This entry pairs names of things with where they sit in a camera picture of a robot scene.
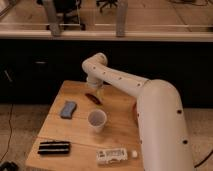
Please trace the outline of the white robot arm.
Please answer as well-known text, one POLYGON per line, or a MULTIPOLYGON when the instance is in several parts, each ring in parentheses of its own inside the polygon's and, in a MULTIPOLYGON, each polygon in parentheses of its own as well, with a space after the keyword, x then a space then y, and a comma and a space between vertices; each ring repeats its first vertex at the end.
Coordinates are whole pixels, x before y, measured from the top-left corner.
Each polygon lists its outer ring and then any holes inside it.
POLYGON ((107 82, 136 99, 140 145, 145 171, 194 171, 187 125, 177 89, 168 81, 148 79, 107 66, 103 53, 82 62, 87 84, 107 82))

